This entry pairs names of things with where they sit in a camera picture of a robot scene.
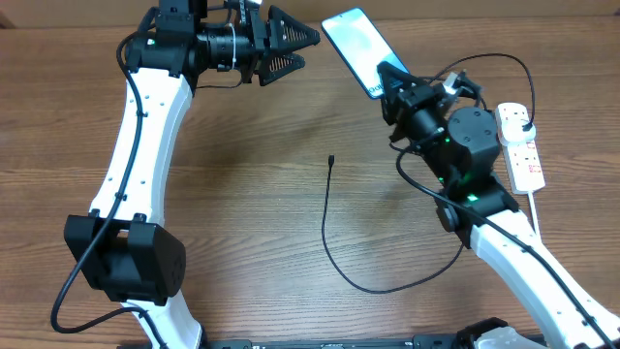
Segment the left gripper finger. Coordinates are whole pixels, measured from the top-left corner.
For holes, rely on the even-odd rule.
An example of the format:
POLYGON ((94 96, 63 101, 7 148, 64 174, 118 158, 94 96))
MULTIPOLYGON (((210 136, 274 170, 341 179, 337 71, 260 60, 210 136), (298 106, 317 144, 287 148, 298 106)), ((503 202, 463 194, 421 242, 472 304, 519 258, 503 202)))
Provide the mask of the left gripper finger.
POLYGON ((276 6, 268 10, 269 47, 273 51, 297 51, 317 45, 317 30, 303 24, 276 6))
POLYGON ((260 86, 267 86, 304 67, 304 58, 295 53, 268 56, 261 61, 261 65, 258 69, 260 86))

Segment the blue Samsung Galaxy smartphone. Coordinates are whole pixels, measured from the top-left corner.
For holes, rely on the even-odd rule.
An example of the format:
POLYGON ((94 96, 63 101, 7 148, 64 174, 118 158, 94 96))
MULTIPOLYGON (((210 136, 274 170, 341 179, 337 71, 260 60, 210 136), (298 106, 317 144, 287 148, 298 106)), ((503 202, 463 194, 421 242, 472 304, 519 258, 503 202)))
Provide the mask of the blue Samsung Galaxy smartphone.
POLYGON ((321 26, 369 98, 379 99, 384 95, 378 74, 380 63, 387 62, 408 73, 363 9, 352 8, 329 17, 321 22, 321 26))

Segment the white charger plug adapter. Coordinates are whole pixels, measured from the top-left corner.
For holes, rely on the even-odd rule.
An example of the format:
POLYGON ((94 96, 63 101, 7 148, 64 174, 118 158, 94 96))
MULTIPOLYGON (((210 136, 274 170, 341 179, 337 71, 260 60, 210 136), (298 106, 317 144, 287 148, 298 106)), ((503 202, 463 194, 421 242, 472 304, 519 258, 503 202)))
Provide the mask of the white charger plug adapter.
POLYGON ((521 125, 519 121, 504 122, 499 126, 499 141, 503 146, 517 145, 533 141, 537 135, 535 126, 531 126, 528 130, 521 125))

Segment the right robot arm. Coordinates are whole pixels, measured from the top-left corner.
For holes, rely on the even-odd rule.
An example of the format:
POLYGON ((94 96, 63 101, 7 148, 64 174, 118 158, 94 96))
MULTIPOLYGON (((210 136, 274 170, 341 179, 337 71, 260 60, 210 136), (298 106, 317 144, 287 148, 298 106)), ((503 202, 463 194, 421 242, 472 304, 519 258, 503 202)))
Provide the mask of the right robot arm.
POLYGON ((465 73, 432 84, 388 62, 377 67, 382 112, 391 139, 409 140, 442 185, 429 195, 446 231, 490 265, 532 316, 552 348, 616 348, 619 318, 592 298, 534 232, 527 215, 493 171, 500 154, 494 115, 465 73))

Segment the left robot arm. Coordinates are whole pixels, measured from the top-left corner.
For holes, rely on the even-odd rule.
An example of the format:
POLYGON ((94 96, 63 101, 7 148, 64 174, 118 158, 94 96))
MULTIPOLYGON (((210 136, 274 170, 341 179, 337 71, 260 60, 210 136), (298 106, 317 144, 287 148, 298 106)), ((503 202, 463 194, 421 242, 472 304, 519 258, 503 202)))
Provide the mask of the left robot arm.
POLYGON ((131 313, 151 348, 204 348, 181 285, 184 244, 165 227, 164 196, 175 140, 200 75, 237 71, 268 85, 301 69, 300 51, 317 30, 277 7, 226 1, 227 18, 207 21, 204 1, 167 0, 150 8, 123 39, 116 60, 126 83, 124 115, 104 181, 86 215, 71 215, 64 239, 89 286, 131 313))

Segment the white power strip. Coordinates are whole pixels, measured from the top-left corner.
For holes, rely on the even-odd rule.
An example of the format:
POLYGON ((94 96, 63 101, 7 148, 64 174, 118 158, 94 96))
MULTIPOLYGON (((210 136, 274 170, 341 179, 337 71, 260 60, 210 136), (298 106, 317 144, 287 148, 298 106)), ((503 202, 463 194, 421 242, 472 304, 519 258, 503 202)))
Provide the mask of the white power strip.
MULTIPOLYGON (((529 124, 530 117, 525 106, 517 103, 502 103, 494 111, 496 123, 519 121, 529 124)), ((517 145, 503 146, 511 190, 514 194, 533 194, 545 187, 543 169, 535 140, 517 145)))

